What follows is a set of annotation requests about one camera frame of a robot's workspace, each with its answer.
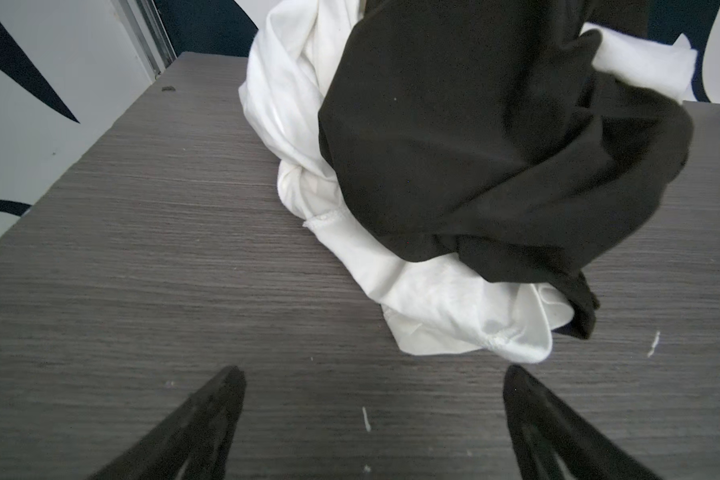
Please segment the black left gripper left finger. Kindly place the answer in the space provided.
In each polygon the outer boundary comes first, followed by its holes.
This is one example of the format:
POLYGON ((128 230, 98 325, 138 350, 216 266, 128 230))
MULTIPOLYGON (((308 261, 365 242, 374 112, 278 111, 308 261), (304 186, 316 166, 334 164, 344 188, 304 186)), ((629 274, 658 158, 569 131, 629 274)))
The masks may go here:
POLYGON ((92 479, 223 479, 246 390, 244 372, 211 380, 92 479))

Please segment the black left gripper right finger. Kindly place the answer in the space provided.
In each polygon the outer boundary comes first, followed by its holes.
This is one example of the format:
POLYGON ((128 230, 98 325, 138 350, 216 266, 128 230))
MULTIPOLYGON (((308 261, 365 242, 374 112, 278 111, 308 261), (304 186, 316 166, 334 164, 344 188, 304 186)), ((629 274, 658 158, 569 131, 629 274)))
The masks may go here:
POLYGON ((524 479, 656 479, 520 365, 504 376, 503 401, 524 479))

